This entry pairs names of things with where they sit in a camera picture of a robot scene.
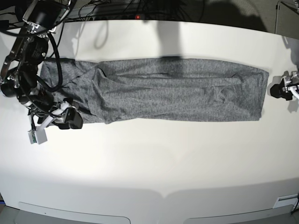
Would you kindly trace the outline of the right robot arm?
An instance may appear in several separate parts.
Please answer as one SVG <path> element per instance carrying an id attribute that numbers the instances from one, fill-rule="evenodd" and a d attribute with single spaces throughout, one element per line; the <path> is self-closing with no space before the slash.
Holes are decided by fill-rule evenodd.
<path id="1" fill-rule="evenodd" d="M 34 0 L 23 15 L 24 25 L 15 34 L 1 33 L 16 38 L 0 71 L 0 90 L 8 98 L 16 97 L 28 109 L 32 131 L 54 125 L 61 130 L 80 129 L 83 119 L 72 98 L 55 102 L 52 93 L 61 89 L 63 74 L 60 56 L 53 33 L 76 5 L 76 1 Z M 38 76 L 38 65 L 46 58 L 49 45 L 53 47 L 58 82 L 49 86 Z"/>

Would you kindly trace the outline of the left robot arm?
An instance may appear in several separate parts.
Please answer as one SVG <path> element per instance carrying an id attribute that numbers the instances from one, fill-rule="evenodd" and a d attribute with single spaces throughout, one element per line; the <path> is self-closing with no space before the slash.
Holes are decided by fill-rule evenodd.
<path id="1" fill-rule="evenodd" d="M 299 72 L 293 71 L 290 75 L 283 76 L 279 84 L 270 88 L 270 94 L 274 98 L 283 98 L 286 101 L 299 99 Z"/>

